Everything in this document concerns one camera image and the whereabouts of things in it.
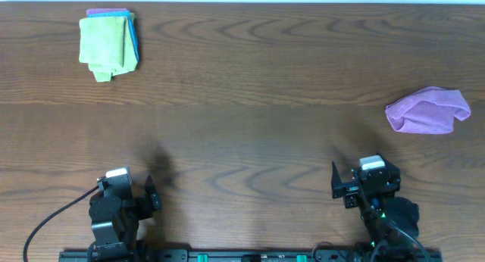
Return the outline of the purple microfiber cloth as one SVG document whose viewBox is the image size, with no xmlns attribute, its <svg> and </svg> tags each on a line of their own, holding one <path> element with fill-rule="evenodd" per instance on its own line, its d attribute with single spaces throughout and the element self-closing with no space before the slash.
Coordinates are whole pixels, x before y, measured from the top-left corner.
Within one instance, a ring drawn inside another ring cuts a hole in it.
<svg viewBox="0 0 485 262">
<path fill-rule="evenodd" d="M 466 120 L 471 109 L 459 90 L 430 86 L 387 105 L 385 115 L 398 133 L 452 133 L 455 120 Z"/>
</svg>

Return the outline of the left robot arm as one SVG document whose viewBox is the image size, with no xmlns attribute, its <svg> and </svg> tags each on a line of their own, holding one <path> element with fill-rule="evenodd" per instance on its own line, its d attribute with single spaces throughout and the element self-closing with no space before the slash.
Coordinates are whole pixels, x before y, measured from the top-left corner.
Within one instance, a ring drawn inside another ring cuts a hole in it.
<svg viewBox="0 0 485 262">
<path fill-rule="evenodd" d="M 88 247 L 88 261 L 151 261 L 148 247 L 138 240 L 139 222 L 161 209 L 161 201 L 151 176 L 145 193 L 135 197 L 130 176 L 119 174 L 98 179 L 99 193 L 89 202 L 89 216 L 95 241 Z"/>
</svg>

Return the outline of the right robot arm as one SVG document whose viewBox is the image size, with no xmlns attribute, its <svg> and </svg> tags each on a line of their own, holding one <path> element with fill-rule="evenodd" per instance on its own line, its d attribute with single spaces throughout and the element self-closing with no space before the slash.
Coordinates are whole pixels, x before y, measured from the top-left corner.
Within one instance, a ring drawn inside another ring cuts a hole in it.
<svg viewBox="0 0 485 262">
<path fill-rule="evenodd" d="M 330 185 L 332 198 L 341 198 L 347 209 L 359 209 L 371 237 L 371 250 L 353 257 L 362 261 L 427 260 L 429 254 L 417 240 L 419 206 L 396 196 L 401 186 L 400 169 L 375 154 L 360 159 L 351 172 L 352 180 L 343 182 L 332 164 Z"/>
</svg>

